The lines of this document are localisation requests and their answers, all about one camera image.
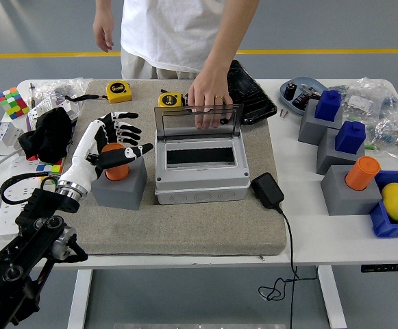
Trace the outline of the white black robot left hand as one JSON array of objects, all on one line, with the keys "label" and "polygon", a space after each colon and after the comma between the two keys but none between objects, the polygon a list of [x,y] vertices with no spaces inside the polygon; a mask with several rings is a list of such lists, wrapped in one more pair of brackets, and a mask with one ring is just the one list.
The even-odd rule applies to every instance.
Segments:
[{"label": "white black robot left hand", "polygon": [[104,169],[127,165],[151,151],[151,143],[138,144],[142,130],[124,122],[136,118],[134,112],[120,111],[92,121],[73,153],[71,166],[58,180],[57,192],[83,197]]}]

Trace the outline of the person's right hand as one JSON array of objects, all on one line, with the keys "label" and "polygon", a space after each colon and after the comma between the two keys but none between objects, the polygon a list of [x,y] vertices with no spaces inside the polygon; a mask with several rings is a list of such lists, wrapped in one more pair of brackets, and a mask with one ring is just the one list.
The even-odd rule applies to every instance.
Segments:
[{"label": "person's right hand", "polygon": [[112,32],[114,29],[114,17],[111,12],[97,12],[92,25],[95,43],[105,53],[114,46]]}]

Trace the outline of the person's left hand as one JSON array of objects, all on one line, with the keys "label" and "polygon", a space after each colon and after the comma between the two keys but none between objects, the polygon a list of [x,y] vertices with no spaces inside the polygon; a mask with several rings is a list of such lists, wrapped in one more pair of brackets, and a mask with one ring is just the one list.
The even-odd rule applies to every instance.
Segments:
[{"label": "person's left hand", "polygon": [[[192,107],[220,106],[232,104],[227,87],[227,72],[203,70],[195,78],[188,90],[188,105]],[[195,117],[197,129],[218,127],[221,114],[200,114]]]}]

